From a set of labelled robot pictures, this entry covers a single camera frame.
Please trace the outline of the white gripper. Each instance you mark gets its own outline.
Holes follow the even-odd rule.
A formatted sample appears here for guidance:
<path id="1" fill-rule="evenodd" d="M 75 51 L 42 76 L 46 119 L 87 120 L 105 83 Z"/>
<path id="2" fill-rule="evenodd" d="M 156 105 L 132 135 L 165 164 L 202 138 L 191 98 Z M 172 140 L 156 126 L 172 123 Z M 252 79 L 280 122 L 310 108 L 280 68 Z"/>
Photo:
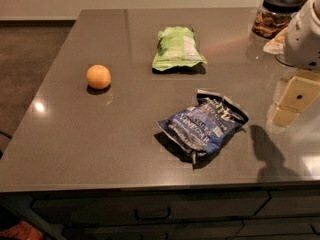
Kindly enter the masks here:
<path id="1" fill-rule="evenodd" d="M 308 0 L 289 23 L 284 58 L 293 67 L 320 70 L 320 0 Z M 287 127 L 319 96 L 320 74 L 298 71 L 277 85 L 269 120 Z"/>

